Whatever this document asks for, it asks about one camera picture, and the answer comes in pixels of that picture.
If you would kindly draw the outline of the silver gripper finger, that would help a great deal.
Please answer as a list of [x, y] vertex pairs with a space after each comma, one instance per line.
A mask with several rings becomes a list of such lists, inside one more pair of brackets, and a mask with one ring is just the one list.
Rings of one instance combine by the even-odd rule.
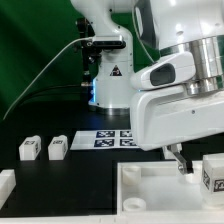
[[182, 154], [181, 144], [172, 144], [167, 147], [168, 151], [174, 156], [178, 163], [178, 170], [182, 175], [191, 174], [194, 172], [193, 163], [191, 160], [185, 159]]

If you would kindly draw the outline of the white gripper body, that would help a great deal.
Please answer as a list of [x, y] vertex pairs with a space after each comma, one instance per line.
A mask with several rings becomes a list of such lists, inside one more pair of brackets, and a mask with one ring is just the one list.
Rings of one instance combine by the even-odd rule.
[[137, 92], [130, 107], [132, 136], [153, 150], [224, 132], [224, 91], [188, 97], [183, 86]]

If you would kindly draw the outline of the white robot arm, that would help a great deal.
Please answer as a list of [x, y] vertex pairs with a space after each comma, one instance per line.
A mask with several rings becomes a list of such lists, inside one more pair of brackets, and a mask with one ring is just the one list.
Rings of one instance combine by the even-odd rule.
[[127, 113], [137, 146], [167, 148], [224, 132], [224, 0], [70, 0], [94, 34], [89, 104]]

